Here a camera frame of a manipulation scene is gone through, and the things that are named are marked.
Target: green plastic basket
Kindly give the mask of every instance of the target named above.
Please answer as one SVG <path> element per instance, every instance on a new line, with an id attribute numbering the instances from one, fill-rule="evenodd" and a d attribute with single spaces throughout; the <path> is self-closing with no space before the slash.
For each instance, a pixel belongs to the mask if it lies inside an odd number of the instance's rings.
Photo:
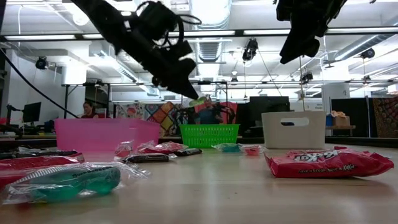
<path id="1" fill-rule="evenodd" d="M 238 124 L 181 124 L 184 145 L 210 148 L 221 143 L 236 143 Z"/>

